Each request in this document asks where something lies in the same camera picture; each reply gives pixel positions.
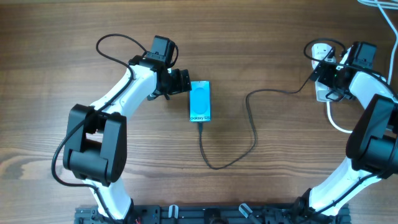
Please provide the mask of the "teal Galaxy smartphone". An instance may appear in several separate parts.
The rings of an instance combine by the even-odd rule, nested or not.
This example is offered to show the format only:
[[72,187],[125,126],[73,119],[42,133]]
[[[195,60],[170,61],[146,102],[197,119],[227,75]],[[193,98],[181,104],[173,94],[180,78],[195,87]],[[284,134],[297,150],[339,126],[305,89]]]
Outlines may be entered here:
[[189,120],[193,123],[211,121],[211,91],[208,80],[192,82],[189,92]]

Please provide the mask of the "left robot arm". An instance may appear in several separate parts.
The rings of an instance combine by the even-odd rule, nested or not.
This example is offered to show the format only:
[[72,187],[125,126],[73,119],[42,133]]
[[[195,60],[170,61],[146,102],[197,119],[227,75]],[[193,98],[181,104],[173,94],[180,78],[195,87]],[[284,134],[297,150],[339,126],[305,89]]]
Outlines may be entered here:
[[67,134],[53,161],[63,153],[63,166],[88,187],[97,205],[78,208],[75,223],[138,223],[134,202],[121,174],[127,159],[127,122],[144,100],[192,89],[187,70],[173,69],[178,47],[155,36],[150,50],[125,63],[125,75],[89,106],[76,104],[69,113]]

